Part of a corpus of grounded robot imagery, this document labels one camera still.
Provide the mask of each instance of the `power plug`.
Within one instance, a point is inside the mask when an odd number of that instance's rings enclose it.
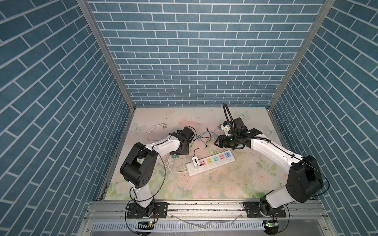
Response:
[[[194,168],[195,169],[198,169],[201,167],[201,164],[200,164],[200,161],[198,160],[198,157],[193,157],[192,158],[192,161],[193,161],[193,165],[194,165]]]

